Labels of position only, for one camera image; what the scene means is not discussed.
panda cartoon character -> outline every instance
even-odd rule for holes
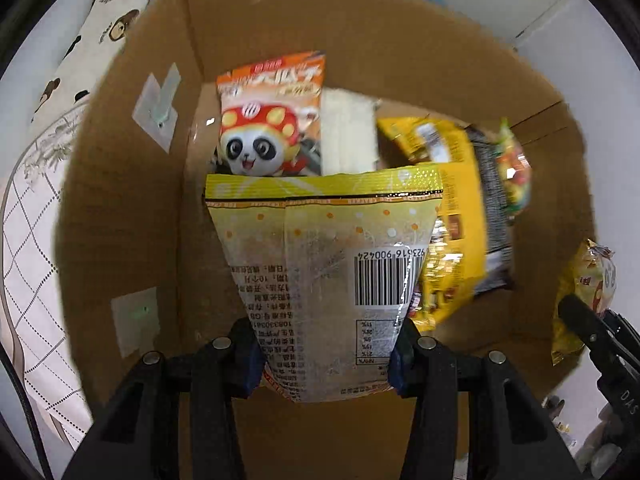
[[[297,174],[299,150],[298,118],[286,105],[250,102],[222,114],[220,155],[233,174]]]

adhesive patch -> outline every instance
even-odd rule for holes
[[[111,300],[111,314],[122,357],[136,350],[143,354],[154,349],[154,338],[160,332],[156,291],[157,287],[153,287]]]
[[[178,120],[178,113],[171,102],[179,84],[180,73],[175,64],[171,66],[162,87],[154,75],[149,74],[131,116],[167,153]]]

cardboard box flap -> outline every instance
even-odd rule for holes
[[[327,86],[485,124],[519,123],[562,97],[478,24],[425,0],[188,0],[207,81],[324,50]]]
[[[540,111],[525,121],[517,124],[510,121],[510,124],[511,131],[524,146],[529,142],[534,142],[564,128],[574,126],[575,121],[566,103],[560,102]]]

black cable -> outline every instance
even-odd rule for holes
[[[31,438],[33,439],[33,445],[36,448],[36,453],[38,455],[38,460],[40,462],[40,467],[42,468],[44,478],[45,480],[54,480],[53,473],[51,472],[51,468],[49,466],[47,452],[44,449],[42,437],[40,436],[40,430],[38,429],[38,423],[36,421],[35,415],[33,414],[31,403],[29,402],[29,397],[27,396],[27,392],[25,391],[24,386],[22,386],[22,381],[18,377],[18,374],[15,372],[14,365],[12,364],[11,359],[9,359],[9,356],[6,353],[6,350],[4,350],[4,346],[2,346],[2,344],[0,344],[0,361],[2,361],[4,369],[6,370],[6,373],[7,375],[9,375],[9,379],[11,380],[11,384],[14,386],[15,393],[20,399],[22,410],[24,411],[24,417],[27,419],[27,425],[29,427],[29,431],[31,432]]]

snack package label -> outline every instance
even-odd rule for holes
[[[388,389],[442,183],[434,165],[305,178],[207,177],[225,257],[284,396]]]
[[[320,52],[283,56],[219,76],[220,166],[247,176],[321,174],[323,79]]]

